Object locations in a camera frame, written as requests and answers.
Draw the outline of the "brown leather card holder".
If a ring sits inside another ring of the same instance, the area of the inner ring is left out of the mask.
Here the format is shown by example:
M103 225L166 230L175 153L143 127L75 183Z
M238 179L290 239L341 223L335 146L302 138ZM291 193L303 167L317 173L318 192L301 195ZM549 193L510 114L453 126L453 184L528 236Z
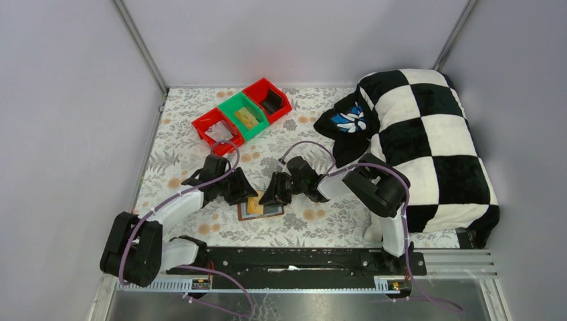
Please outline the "brown leather card holder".
M277 217L285 213L282 206L260 205L259 200L263 196L263 191L257 191L258 196L248 198L246 202L237 206L238 220L249 221L253 219L263 219Z

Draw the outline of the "gold VIP card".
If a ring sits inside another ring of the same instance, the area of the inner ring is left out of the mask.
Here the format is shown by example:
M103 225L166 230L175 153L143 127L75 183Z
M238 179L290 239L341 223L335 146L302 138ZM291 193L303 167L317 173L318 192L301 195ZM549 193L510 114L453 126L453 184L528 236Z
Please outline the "gold VIP card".
M264 206L259 203L261 200L262 194L259 194L256 197L250 197L246 203L246 213L248 215L263 215L264 214Z

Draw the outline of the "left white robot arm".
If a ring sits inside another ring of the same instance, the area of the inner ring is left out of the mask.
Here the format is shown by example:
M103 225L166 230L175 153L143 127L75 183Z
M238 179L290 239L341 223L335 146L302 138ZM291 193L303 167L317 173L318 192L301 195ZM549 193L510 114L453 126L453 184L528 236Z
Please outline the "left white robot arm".
M128 212L115 217L100 259L103 273L119 278L124 285L147 287L158 274L195 263L205 247L191 237L165 241L166 232L218 197L228 205L238 205L257 196L241 168L213 154L182 185L151 209L148 217Z

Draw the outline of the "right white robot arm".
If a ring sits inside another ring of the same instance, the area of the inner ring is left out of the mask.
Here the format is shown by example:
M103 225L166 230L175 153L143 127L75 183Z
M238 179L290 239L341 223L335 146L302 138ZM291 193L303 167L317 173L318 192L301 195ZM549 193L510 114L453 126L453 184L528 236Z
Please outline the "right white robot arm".
M383 250L395 257L405 254L408 245L403 207L408 202L411 184L400 171L371 153L362 155L355 164L325 175L317 173L300 156L289 160L286 169L272 174L267 190L258 201L260 205L285 206L294 195L325 203L353 194L380 223Z

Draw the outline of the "silver card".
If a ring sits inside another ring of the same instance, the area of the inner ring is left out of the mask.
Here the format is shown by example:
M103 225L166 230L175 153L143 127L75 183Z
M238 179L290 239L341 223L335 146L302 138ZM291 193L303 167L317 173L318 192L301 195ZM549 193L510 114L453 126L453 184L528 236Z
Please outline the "silver card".
M204 135L205 139L211 141L213 144L219 141L231 140L234 137L231 128L224 120L210 125L210 127L205 130Z

